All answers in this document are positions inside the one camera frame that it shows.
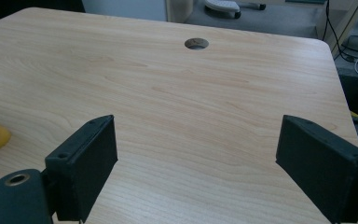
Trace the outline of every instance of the desk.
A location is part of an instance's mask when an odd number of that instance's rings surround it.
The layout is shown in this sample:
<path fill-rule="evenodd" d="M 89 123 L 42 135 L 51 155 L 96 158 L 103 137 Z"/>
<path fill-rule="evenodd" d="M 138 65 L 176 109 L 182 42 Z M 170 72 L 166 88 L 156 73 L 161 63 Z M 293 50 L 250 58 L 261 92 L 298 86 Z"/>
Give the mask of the desk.
<path fill-rule="evenodd" d="M 209 41 L 202 50 L 185 41 Z M 29 8 L 0 21 L 0 177 L 114 114 L 89 223 L 327 223 L 275 163 L 282 115 L 358 146 L 319 40 Z"/>

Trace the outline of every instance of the light wood tabletop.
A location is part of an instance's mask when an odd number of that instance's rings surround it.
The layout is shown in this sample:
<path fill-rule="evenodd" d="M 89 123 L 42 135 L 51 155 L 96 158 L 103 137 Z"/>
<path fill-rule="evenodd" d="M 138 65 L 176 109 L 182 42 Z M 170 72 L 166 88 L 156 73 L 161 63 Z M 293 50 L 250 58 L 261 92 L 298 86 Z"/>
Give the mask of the light wood tabletop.
<path fill-rule="evenodd" d="M 194 37 L 206 49 L 188 49 Z M 88 223 L 327 223 L 275 163 L 282 116 L 358 146 L 329 47 L 281 35 L 28 8 L 0 20 L 0 178 L 115 116 Z"/>

